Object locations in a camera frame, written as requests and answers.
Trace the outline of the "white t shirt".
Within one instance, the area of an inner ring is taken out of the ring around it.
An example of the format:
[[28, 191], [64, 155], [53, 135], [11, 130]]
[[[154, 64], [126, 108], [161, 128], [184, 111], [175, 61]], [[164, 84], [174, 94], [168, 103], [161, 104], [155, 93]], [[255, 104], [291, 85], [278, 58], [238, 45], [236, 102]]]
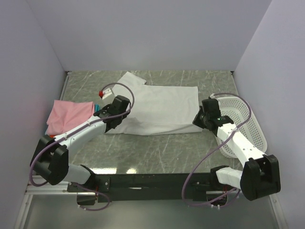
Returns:
[[201, 132], [193, 125], [199, 111], [198, 88], [150, 86], [127, 72], [112, 88], [135, 103], [130, 114], [109, 134], [164, 135]]

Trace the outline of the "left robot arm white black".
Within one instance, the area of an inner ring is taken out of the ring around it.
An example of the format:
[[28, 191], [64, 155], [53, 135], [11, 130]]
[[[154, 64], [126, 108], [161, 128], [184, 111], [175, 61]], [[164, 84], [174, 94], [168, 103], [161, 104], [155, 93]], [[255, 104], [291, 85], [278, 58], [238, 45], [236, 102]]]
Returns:
[[112, 103], [95, 112], [76, 128], [55, 137], [44, 135], [40, 138], [30, 162], [30, 172], [37, 173], [51, 185], [68, 181], [78, 183], [85, 192], [93, 190], [95, 173], [84, 165], [70, 164], [69, 157], [96, 136], [120, 125], [130, 113], [132, 105], [128, 98], [118, 95]]

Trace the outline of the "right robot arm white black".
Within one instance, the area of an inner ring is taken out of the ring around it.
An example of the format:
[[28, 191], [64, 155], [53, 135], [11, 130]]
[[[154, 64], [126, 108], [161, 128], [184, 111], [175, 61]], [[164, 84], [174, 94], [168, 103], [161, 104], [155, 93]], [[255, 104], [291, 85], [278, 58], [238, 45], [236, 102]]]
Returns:
[[193, 124], [211, 131], [223, 145], [228, 146], [243, 166], [242, 170], [228, 166], [210, 170], [209, 185], [220, 190], [225, 185], [240, 189], [248, 200], [255, 200], [281, 190], [279, 162], [274, 155], [266, 155], [255, 147], [239, 130], [234, 121], [222, 115], [219, 101], [202, 101]]

